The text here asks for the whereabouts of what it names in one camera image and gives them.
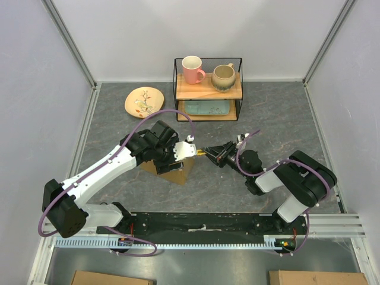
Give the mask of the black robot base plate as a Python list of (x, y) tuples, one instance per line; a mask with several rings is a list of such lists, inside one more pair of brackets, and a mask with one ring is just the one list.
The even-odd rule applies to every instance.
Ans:
[(150, 242), (258, 242), (265, 236), (300, 236), (308, 229), (299, 216), (284, 224), (274, 214), (136, 212), (115, 230)]

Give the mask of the yellow utility knife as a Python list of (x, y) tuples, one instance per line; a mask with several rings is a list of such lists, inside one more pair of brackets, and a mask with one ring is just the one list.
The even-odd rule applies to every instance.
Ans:
[(197, 156), (205, 156), (206, 155), (206, 152), (202, 149), (198, 149), (197, 150)]

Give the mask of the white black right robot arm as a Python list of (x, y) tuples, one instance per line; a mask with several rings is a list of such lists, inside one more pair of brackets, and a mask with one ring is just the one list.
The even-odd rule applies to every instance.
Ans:
[(326, 198), (337, 184), (337, 177), (330, 169), (300, 150), (267, 170), (256, 151), (240, 151), (232, 141), (202, 151), (216, 166), (229, 166), (241, 174), (254, 195), (264, 195), (281, 186), (289, 190), (290, 196), (275, 210), (271, 223), (281, 234), (287, 233), (301, 214)]

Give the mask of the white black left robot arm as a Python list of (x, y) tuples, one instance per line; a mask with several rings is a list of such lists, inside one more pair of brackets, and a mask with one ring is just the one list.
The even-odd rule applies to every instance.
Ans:
[(128, 212), (118, 203), (90, 207), (89, 199), (121, 174), (153, 161), (168, 170), (175, 163), (178, 133), (163, 121), (151, 129), (128, 134), (113, 150), (86, 170), (63, 182), (52, 179), (44, 186), (42, 211), (63, 238), (87, 226), (109, 226), (116, 233), (130, 227)]

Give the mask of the brown cardboard express box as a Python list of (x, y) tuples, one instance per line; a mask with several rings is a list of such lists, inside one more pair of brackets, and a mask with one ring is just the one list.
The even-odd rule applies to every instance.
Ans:
[(183, 167), (178, 170), (173, 170), (168, 173), (164, 173), (161, 175), (157, 174), (156, 167), (154, 166), (154, 163), (152, 161), (144, 162), (140, 165), (140, 168), (142, 170), (145, 170), (148, 173), (151, 173), (155, 176), (158, 176), (164, 180), (167, 180), (169, 182), (173, 182), (175, 184), (184, 186), (186, 184), (187, 178), (194, 166), (195, 159), (194, 158), (187, 158), (185, 159), (183, 163)]

